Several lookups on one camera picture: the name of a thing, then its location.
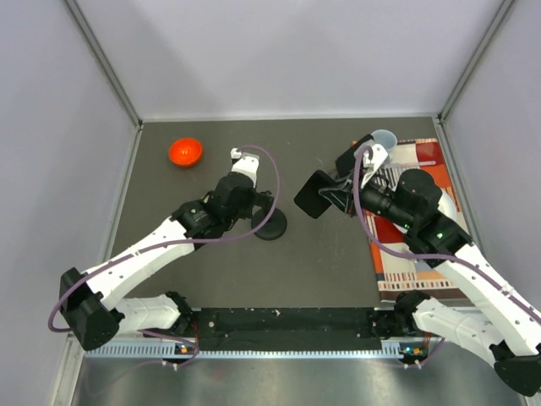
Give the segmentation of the black smartphone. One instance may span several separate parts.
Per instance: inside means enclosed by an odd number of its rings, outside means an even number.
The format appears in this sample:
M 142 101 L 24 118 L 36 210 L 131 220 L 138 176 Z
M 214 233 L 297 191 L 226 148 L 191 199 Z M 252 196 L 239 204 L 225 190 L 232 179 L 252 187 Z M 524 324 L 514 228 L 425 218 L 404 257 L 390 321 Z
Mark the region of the black smartphone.
M 323 186 L 322 178 L 316 170 L 294 197 L 295 205 L 313 219 L 319 218 L 331 203 L 319 195 L 319 188 Z
M 343 152 L 336 160 L 336 173 L 339 178 L 347 176 L 353 169 L 355 164 L 355 152 L 357 149 L 367 142 L 373 141 L 374 138 L 371 134 L 365 135 L 362 139 L 351 145 L 345 152 Z

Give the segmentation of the black camera stand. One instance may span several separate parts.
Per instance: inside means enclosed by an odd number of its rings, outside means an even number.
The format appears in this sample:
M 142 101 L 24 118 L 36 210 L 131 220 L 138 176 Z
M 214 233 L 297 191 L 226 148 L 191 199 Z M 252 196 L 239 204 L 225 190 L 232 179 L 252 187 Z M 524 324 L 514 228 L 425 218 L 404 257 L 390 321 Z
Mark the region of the black camera stand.
M 266 213 L 259 209 L 251 218 L 251 228 L 257 228 L 264 220 Z M 287 231 L 287 218 L 280 209 L 276 208 L 273 211 L 270 219 L 265 225 L 259 229 L 254 235 L 264 241 L 272 241 L 279 239 Z

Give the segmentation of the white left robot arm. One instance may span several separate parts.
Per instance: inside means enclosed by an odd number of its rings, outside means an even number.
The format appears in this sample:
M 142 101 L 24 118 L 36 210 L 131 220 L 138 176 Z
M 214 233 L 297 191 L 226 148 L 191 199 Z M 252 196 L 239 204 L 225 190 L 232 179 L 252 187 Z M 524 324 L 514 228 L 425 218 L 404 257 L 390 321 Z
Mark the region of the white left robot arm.
M 84 272 L 72 268 L 60 281 L 60 313 L 81 347 L 91 351 L 118 334 L 152 330 L 176 336 L 191 327 L 193 311 L 178 293 L 154 298 L 127 295 L 162 268 L 206 244 L 218 244 L 240 219 L 258 208 L 268 214 L 275 199 L 241 173 L 229 173 L 215 189 L 183 203 L 154 231 L 109 261 Z

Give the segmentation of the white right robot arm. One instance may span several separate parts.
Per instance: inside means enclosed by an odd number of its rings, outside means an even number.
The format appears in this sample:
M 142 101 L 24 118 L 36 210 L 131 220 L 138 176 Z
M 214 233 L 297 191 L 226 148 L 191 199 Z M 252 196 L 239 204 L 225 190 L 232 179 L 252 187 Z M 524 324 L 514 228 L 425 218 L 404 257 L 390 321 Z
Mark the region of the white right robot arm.
M 362 172 L 332 178 L 316 171 L 306 186 L 306 212 L 319 217 L 330 206 L 350 216 L 368 211 L 404 230 L 406 252 L 397 257 L 423 261 L 449 279 L 485 316 L 465 316 L 419 290 L 400 294 L 396 328 L 407 335 L 433 333 L 489 364 L 515 392 L 540 391 L 540 313 L 490 264 L 472 237 L 439 208 L 443 195 L 429 173 L 408 169 L 395 189 Z

